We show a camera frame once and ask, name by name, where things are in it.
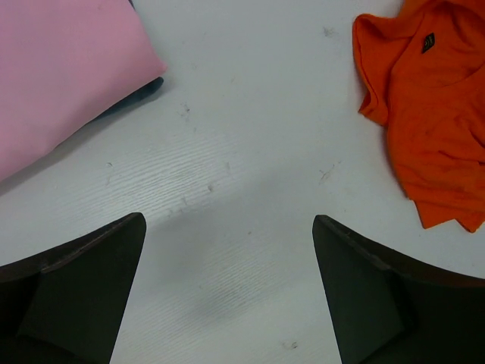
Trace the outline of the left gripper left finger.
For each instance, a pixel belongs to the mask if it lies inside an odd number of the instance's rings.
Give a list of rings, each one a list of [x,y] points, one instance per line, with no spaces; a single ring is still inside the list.
[[[3,363],[108,363],[146,236],[130,213],[1,267]]]

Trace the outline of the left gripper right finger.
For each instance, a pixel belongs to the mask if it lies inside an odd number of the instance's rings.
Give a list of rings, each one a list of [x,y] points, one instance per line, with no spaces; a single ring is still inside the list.
[[[344,363],[482,363],[484,281],[364,237],[326,215],[314,249]]]

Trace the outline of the orange t shirt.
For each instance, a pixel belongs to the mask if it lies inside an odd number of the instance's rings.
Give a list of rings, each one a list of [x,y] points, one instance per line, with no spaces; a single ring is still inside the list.
[[[395,17],[360,14],[360,113],[386,131],[389,161],[422,225],[484,222],[484,3],[406,1]]]

